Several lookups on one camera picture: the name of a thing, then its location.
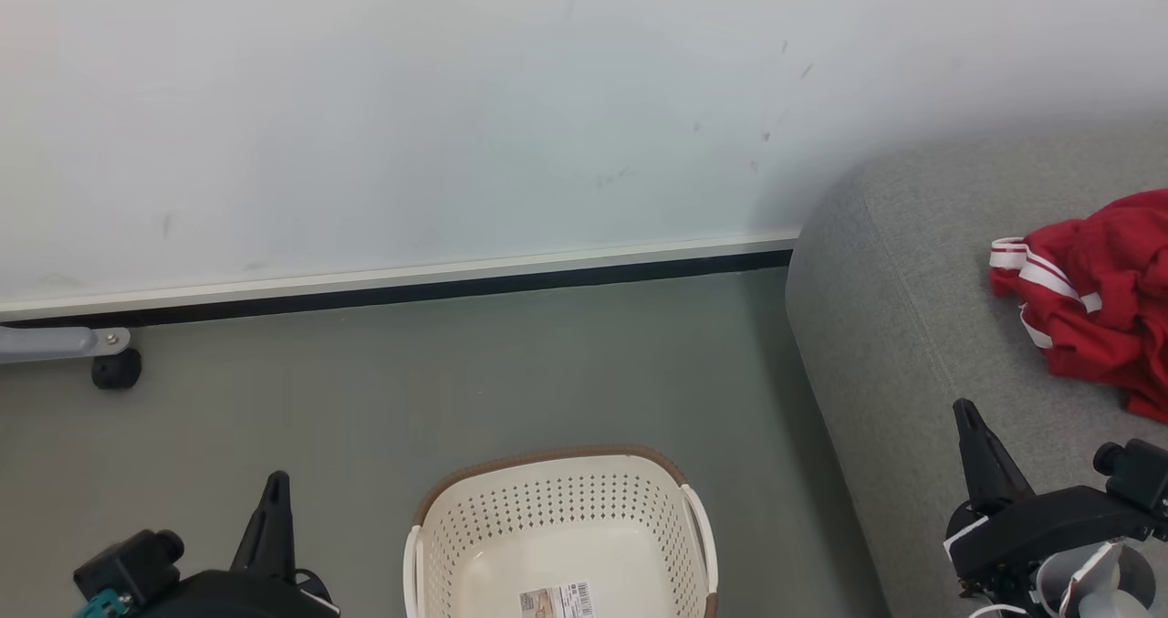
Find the white plastic basket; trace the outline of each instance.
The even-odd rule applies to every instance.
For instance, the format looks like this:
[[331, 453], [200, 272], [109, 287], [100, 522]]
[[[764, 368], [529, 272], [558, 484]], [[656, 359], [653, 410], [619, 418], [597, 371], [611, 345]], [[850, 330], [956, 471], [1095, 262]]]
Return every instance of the white plastic basket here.
[[556, 618], [712, 618], [718, 563], [705, 509], [667, 457], [580, 447], [445, 479], [405, 540], [402, 585], [408, 618], [534, 618], [521, 600], [559, 588], [575, 609], [556, 604]]

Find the baseboard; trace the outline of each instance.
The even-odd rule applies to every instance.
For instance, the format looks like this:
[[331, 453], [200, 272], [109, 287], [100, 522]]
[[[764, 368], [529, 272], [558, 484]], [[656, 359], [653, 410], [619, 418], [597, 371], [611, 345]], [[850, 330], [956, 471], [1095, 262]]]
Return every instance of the baseboard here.
[[600, 285], [785, 265], [797, 231], [772, 236], [680, 241], [445, 265], [225, 282], [65, 299], [0, 303], [0, 322], [84, 324], [104, 328], [329, 310], [545, 286]]

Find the wall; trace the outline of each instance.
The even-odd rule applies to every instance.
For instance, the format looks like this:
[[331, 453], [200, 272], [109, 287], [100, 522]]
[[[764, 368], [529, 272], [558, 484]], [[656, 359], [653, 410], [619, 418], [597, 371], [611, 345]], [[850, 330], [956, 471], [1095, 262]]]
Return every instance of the wall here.
[[0, 303], [783, 239], [890, 145], [1168, 105], [1164, 22], [1168, 0], [0, 0]]

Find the sofa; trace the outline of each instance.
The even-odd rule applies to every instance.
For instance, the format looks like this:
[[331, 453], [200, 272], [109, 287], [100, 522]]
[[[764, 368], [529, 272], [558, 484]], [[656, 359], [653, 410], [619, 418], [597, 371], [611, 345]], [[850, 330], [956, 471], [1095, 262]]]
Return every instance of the sofa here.
[[[1118, 389], [1052, 377], [1014, 298], [989, 291], [989, 243], [1168, 186], [1168, 123], [930, 144], [863, 165], [799, 236], [786, 303], [887, 610], [965, 617], [941, 548], [968, 499], [952, 404], [972, 398], [1038, 493], [1103, 487], [1106, 442], [1168, 447]], [[1168, 544], [1153, 614], [1168, 606]], [[874, 616], [883, 613], [883, 607]]]

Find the white baseboard trim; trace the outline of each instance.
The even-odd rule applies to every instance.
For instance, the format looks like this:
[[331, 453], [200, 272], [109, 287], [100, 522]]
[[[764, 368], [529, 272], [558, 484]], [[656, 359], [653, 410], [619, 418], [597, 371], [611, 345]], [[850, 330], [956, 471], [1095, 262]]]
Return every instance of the white baseboard trim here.
[[545, 256], [502, 257], [495, 261], [475, 261], [445, 265], [321, 273], [271, 280], [222, 282], [217, 285], [175, 286], [171, 290], [139, 290], [113, 294], [91, 294], [63, 299], [0, 303], [0, 322], [49, 319], [58, 315], [90, 315], [114, 311], [145, 311], [202, 303], [243, 301], [347, 292], [347, 290], [376, 290], [384, 286], [425, 285], [433, 282], [475, 280], [599, 269], [606, 265], [660, 263], [696, 257], [737, 256], [743, 252], [785, 251], [794, 248], [798, 231], [767, 236], [730, 236], [722, 239], [675, 241], [668, 244], [644, 244], [617, 249], [591, 249], [578, 252], [552, 252]]

